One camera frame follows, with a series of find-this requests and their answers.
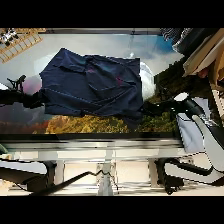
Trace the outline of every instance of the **black garment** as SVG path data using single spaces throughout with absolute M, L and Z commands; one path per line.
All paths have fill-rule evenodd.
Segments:
M 117 116 L 129 128 L 142 120 L 140 59 L 80 56 L 62 48 L 40 73 L 45 113 Z
M 189 57 L 206 37 L 215 34 L 218 30 L 219 28 L 193 28 L 183 41 L 175 46 L 175 50 Z
M 177 43 L 177 41 L 181 38 L 181 33 L 183 30 L 184 28 L 160 28 L 165 41 L 172 39 L 172 45 Z

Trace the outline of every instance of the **navy t-shirt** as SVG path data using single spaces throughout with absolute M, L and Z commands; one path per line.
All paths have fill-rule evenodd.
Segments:
M 140 59 L 80 56 L 62 48 L 40 73 L 45 113 L 117 116 L 129 128 L 142 120 Z

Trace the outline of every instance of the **brown garment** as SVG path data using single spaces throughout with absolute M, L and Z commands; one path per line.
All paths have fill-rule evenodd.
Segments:
M 185 70 L 184 76 L 192 74 L 200 63 L 204 60 L 210 50 L 220 41 L 224 36 L 224 28 L 220 28 L 219 31 L 214 34 L 209 40 L 204 41 L 197 50 L 188 58 L 183 67 Z

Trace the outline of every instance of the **dark blue shirt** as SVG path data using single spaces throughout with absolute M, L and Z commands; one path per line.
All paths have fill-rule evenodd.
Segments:
M 116 116 L 129 128 L 142 120 L 140 59 L 80 56 L 62 48 L 40 73 L 45 113 Z

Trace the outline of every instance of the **gray cloth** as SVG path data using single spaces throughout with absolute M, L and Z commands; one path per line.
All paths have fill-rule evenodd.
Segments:
M 206 116 L 210 117 L 211 112 L 208 107 L 208 99 L 196 97 L 193 100 L 204 109 Z M 183 113 L 178 115 L 184 120 L 189 120 Z M 182 119 L 177 116 L 177 123 L 186 153 L 204 152 L 203 137 L 195 122 L 183 121 Z

